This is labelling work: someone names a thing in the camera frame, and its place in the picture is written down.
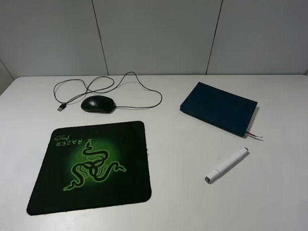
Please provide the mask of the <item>black computer mouse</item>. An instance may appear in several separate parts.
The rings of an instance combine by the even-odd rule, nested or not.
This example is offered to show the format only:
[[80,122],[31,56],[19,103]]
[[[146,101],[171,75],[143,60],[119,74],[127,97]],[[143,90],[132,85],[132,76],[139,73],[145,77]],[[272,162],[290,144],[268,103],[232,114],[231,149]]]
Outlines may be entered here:
[[90,96],[81,103],[81,109],[89,113],[109,114],[116,108],[113,99],[105,96]]

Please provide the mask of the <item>white marker pen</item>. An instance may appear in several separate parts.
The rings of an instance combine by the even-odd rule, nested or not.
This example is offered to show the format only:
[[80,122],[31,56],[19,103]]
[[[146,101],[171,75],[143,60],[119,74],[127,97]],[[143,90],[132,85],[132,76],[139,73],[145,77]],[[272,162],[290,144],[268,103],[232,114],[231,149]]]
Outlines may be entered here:
[[222,164],[217,166],[214,170],[208,173],[205,177],[205,181],[210,184],[216,180],[216,178],[220,177],[225,171],[229,170],[232,166],[238,163],[243,157],[248,154],[248,148],[244,147],[238,152],[234,153],[227,160],[225,160]]

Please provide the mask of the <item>dark blue notebook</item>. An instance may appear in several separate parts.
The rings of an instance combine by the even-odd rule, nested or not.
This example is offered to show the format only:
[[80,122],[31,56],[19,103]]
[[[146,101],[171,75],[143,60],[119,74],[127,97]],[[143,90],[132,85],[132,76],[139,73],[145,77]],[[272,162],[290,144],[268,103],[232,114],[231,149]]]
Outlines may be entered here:
[[180,105],[180,111],[244,137],[256,107],[256,101],[198,82]]

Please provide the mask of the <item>black green razer mousepad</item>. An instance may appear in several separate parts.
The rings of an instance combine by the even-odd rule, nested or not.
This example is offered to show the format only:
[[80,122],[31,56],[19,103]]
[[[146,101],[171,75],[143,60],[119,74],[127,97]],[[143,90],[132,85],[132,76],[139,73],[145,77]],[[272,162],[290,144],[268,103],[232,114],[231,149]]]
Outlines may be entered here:
[[128,205],[151,195],[143,122],[58,128],[26,211],[34,216]]

